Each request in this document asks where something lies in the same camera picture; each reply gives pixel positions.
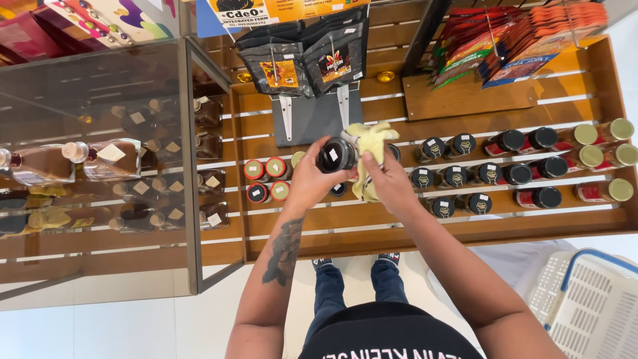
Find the yellow sign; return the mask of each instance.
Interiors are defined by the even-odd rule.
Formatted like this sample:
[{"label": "yellow sign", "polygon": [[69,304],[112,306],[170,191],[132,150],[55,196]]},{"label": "yellow sign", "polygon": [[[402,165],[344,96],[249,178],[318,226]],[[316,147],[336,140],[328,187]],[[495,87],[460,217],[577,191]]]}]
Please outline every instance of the yellow sign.
[{"label": "yellow sign", "polygon": [[370,0],[208,0],[224,27],[259,26],[324,16]]}]

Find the blue basket handle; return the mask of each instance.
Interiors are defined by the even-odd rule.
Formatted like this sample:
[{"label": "blue basket handle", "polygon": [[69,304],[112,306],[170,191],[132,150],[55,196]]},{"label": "blue basket handle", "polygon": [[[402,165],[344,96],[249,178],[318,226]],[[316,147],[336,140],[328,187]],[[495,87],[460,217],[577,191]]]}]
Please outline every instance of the blue basket handle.
[{"label": "blue basket handle", "polygon": [[603,253],[603,252],[595,250],[595,249],[584,249],[584,250],[574,254],[572,260],[569,262],[569,267],[567,268],[567,271],[565,272],[565,278],[563,279],[563,283],[560,286],[560,290],[562,292],[567,290],[567,286],[568,286],[568,283],[569,283],[569,278],[572,275],[572,270],[574,269],[574,264],[576,263],[576,259],[578,259],[578,257],[583,256],[585,254],[589,254],[591,256],[604,259],[604,260],[606,260],[608,262],[611,262],[611,263],[614,263],[614,264],[616,264],[616,265],[618,265],[620,267],[623,267],[626,270],[630,270],[630,271],[638,274],[638,267],[636,267],[636,266],[634,266],[632,264],[629,264],[629,263],[627,263],[627,262],[625,262],[625,261],[623,261],[621,259],[618,259],[618,258],[616,258],[614,256],[610,256],[609,254]]}]

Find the metal hook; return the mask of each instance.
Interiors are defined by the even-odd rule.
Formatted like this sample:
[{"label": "metal hook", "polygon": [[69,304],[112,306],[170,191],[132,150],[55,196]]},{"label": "metal hook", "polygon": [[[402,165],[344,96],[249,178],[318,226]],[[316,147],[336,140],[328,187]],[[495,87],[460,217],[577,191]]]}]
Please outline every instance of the metal hook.
[{"label": "metal hook", "polygon": [[578,43],[578,39],[576,38],[576,32],[574,31],[574,25],[572,25],[572,17],[569,15],[569,8],[567,7],[567,1],[562,1],[563,6],[565,7],[565,15],[567,15],[567,21],[569,21],[569,30],[572,33],[572,38],[574,38],[574,45],[577,49],[587,50],[586,47],[581,47],[581,44]]},{"label": "metal hook", "polygon": [[275,64],[275,53],[271,46],[271,57],[272,57],[272,73],[275,75],[275,86],[279,86],[279,80],[277,80],[277,65]]},{"label": "metal hook", "polygon": [[489,28],[489,36],[492,38],[492,49],[494,49],[494,55],[496,57],[500,57],[501,60],[505,58],[498,54],[498,50],[496,49],[496,40],[494,40],[494,33],[492,32],[492,23],[489,21],[489,12],[487,11],[487,5],[485,5],[485,0],[481,0],[483,3],[483,9],[485,9],[485,18],[487,19],[487,27]]},{"label": "metal hook", "polygon": [[338,75],[338,73],[337,73],[337,59],[336,59],[336,56],[334,55],[334,43],[332,42],[332,36],[330,36],[330,46],[332,47],[332,65],[334,66],[334,74]]}]

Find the white plastic basket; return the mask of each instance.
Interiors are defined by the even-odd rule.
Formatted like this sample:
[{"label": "white plastic basket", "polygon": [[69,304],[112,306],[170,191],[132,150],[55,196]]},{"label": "white plastic basket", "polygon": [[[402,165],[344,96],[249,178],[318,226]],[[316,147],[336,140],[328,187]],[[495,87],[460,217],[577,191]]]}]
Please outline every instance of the white plastic basket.
[{"label": "white plastic basket", "polygon": [[638,268],[594,249],[557,252],[527,304],[570,359],[638,358]]}]

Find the metal bracket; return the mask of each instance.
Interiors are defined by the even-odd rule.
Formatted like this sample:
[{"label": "metal bracket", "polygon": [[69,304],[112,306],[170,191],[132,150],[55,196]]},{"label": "metal bracket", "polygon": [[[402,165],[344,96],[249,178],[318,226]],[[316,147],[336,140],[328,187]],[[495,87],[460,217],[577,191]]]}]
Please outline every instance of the metal bracket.
[{"label": "metal bracket", "polygon": [[337,88],[337,99],[339,100],[339,112],[341,113],[341,124],[345,130],[350,126],[350,89],[348,85]]},{"label": "metal bracket", "polygon": [[281,105],[283,126],[286,128],[286,139],[292,141],[292,97],[280,96],[279,104]]}]

